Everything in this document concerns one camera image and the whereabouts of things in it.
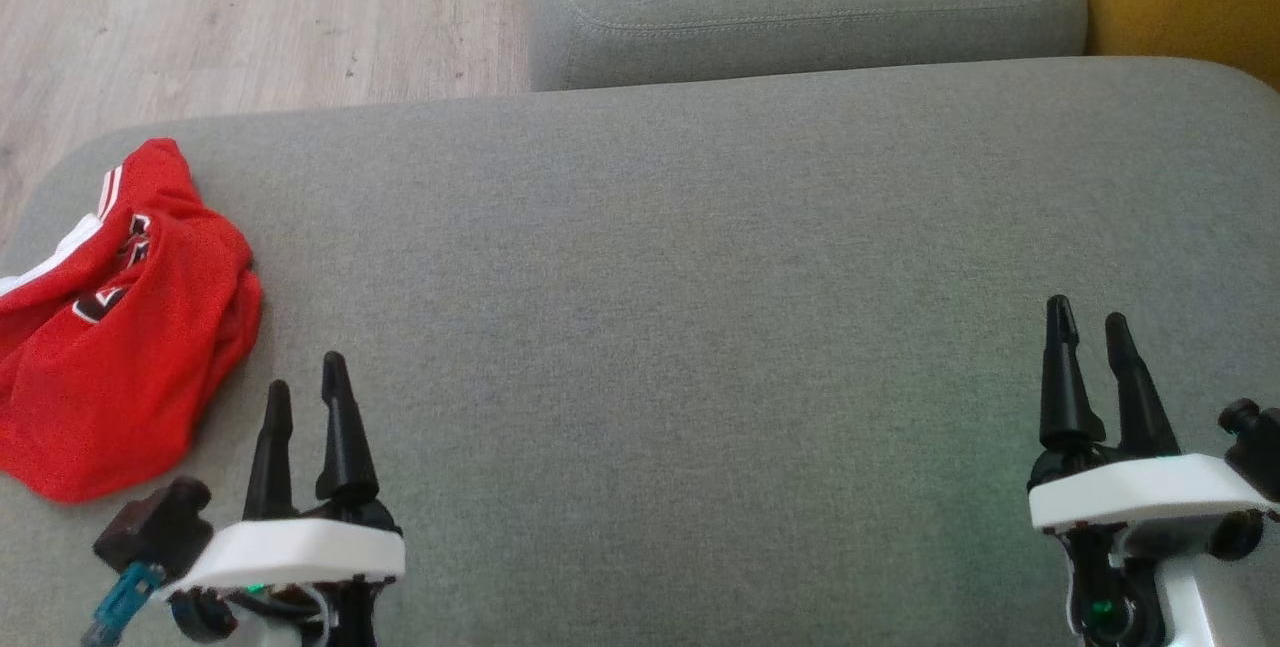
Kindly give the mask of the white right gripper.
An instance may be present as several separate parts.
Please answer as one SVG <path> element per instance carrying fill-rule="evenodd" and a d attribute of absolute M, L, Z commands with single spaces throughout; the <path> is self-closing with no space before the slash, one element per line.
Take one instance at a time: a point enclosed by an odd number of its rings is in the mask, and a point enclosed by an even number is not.
<path fill-rule="evenodd" d="M 1105 322 L 1126 457 L 1029 491 L 1032 525 L 1068 556 L 1065 615 L 1073 647 L 1268 647 L 1231 565 L 1261 543 L 1266 500 L 1224 457 L 1181 455 L 1128 320 Z M 1039 442 L 1047 450 L 1106 439 L 1091 409 L 1069 299 L 1046 304 Z"/>

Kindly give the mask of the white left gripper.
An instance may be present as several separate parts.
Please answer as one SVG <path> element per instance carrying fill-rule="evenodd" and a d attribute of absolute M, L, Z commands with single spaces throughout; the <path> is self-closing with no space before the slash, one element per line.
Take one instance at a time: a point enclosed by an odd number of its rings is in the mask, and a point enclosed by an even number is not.
<path fill-rule="evenodd" d="M 326 439 L 315 496 L 352 509 L 370 504 L 379 479 L 346 357 L 337 351 L 323 359 L 321 400 Z M 403 536 L 296 518 L 292 432 L 291 388 L 274 381 L 243 507 L 244 520 L 271 521 L 218 532 L 165 589 L 165 605 L 180 633 L 205 647 L 383 647 L 375 603 L 406 573 Z"/>

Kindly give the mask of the red basketball jersey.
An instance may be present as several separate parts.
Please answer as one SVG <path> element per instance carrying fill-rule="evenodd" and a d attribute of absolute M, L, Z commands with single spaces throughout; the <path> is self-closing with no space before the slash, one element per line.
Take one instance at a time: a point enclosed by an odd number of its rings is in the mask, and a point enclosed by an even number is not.
<path fill-rule="evenodd" d="M 49 258 L 0 277 L 0 474 L 82 504 L 168 471 L 261 311 L 247 238 L 177 141 L 143 142 Z"/>

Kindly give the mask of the large grey fabric ottoman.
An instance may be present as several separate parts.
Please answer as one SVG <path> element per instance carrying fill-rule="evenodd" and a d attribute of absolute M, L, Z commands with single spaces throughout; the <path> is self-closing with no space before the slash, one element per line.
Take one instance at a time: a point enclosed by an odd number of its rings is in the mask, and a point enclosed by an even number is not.
<path fill-rule="evenodd" d="M 910 65 L 104 136 L 26 204 L 44 260 L 146 138 L 248 240 L 259 341 L 180 470 L 241 518 L 268 387 L 314 501 L 346 356 L 406 578 L 384 647 L 1074 647 L 1030 527 L 1044 307 L 1117 437 L 1126 315 L 1185 451 L 1280 406 L 1280 92 L 1158 58 Z"/>

